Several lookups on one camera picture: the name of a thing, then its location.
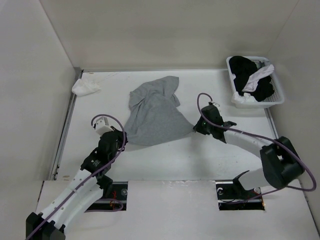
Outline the grey tank top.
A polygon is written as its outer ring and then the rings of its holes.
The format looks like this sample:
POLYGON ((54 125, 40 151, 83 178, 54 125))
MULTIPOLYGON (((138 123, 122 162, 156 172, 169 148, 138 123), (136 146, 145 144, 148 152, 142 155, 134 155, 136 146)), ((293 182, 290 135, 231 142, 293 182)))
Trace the grey tank top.
POLYGON ((178 110, 180 101, 175 93, 179 83, 177 76, 165 76, 130 92, 130 116, 124 126, 130 144, 159 145, 184 138, 193 131, 193 125, 178 110))

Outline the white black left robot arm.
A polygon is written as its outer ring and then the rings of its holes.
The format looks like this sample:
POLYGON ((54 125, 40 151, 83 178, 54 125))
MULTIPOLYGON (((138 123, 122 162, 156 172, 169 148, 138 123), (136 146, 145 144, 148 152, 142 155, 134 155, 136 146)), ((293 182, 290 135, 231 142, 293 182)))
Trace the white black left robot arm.
POLYGON ((104 133, 98 146, 85 158, 62 193, 39 213, 32 212, 25 222, 27 240, 64 240, 67 229, 95 201, 112 195, 113 180, 106 173, 124 151, 124 131, 104 133))

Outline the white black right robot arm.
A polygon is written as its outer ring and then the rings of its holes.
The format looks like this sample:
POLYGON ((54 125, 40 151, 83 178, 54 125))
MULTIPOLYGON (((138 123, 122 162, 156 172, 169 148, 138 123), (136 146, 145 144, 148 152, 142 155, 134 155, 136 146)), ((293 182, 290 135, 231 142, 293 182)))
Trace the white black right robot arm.
POLYGON ((289 139, 278 138, 276 142, 267 143, 257 137, 245 135, 232 121, 224 121, 218 108, 209 103, 200 110, 200 119, 193 130, 203 135, 211 135, 225 144, 237 146, 261 161, 261 168, 246 170, 232 180, 232 192, 238 198, 245 197, 255 188, 272 186, 280 190, 305 172, 303 166, 284 148, 296 154, 289 139))

